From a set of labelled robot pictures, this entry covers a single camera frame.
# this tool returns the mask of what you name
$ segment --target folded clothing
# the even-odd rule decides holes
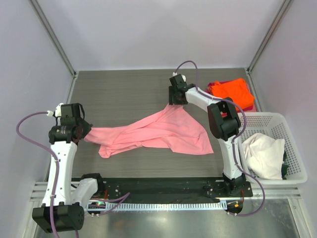
[[[254,105],[254,96],[250,93],[248,84],[243,78],[238,78],[226,83],[216,81],[211,85],[210,92],[216,97],[231,98],[242,109],[247,109]]]
[[[248,167],[262,179],[282,180],[284,139],[256,133],[242,143]]]
[[[220,83],[221,83],[221,84],[224,84],[224,83],[228,83],[228,82],[231,82],[231,81],[222,81],[222,82],[220,82]],[[211,86],[214,86],[214,82],[210,82],[210,83],[208,84],[206,93],[209,93],[209,94],[212,95],[212,93],[211,93],[211,91],[210,91],[210,87],[211,87]],[[257,108],[256,108],[255,105],[252,105],[252,106],[250,106],[250,107],[244,108],[243,111],[255,113],[255,112],[257,112]]]
[[[93,127],[85,141],[100,144],[99,154],[103,158],[141,146],[170,148],[190,155],[213,153],[206,130],[182,105],[167,105],[164,110],[128,126]]]

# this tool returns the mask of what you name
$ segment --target white connector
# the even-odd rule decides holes
[[[175,77],[176,75],[178,75],[178,73],[173,72],[173,77]],[[183,78],[184,82],[186,82],[186,77],[185,77],[185,75],[182,75],[182,78]]]
[[[52,111],[48,111],[48,113],[46,114],[48,117],[52,117],[54,115],[54,112]]]

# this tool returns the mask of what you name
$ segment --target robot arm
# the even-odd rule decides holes
[[[56,118],[56,125],[49,132],[51,149],[58,158],[58,177],[53,200],[54,223],[58,232],[80,230],[84,224],[84,214],[91,197],[104,191],[104,183],[100,174],[85,175],[76,190],[71,193],[71,171],[79,140],[84,138],[91,129],[84,118],[82,106],[75,104],[59,104],[55,112],[48,116]],[[52,232],[50,224],[50,203],[55,182],[56,163],[51,157],[48,187],[42,206],[34,208],[33,220],[47,233]]]
[[[236,158],[240,158],[237,140],[232,143],[232,139],[239,133],[241,126],[235,107],[227,102],[217,100],[200,88],[196,89],[194,84],[187,85],[184,77],[178,74],[169,79],[169,104],[185,105],[195,104],[208,113],[209,126],[212,134],[219,141],[223,157],[223,178],[226,184],[226,190],[229,194],[240,191],[246,179],[245,175],[239,171],[234,162],[232,146],[235,146]]]

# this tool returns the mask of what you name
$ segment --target orange cloth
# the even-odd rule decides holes
[[[210,86],[211,93],[220,98],[231,98],[233,102],[238,104],[242,109],[253,106],[254,97],[250,93],[247,83],[243,78],[220,84],[215,82],[214,86]]]

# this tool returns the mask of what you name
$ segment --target plastic basket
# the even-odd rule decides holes
[[[247,127],[244,133],[239,137],[238,146],[242,167],[245,172],[259,178],[252,170],[249,170],[245,155],[243,153],[242,142],[255,133],[262,133],[274,139],[285,139],[285,151],[287,159],[285,164],[289,165],[286,180],[270,180],[259,178],[262,184],[298,184],[307,180],[307,173],[303,165],[302,158],[298,152],[294,138],[288,127],[285,118],[279,113],[245,113],[247,117]],[[239,113],[242,128],[244,124],[243,117]]]

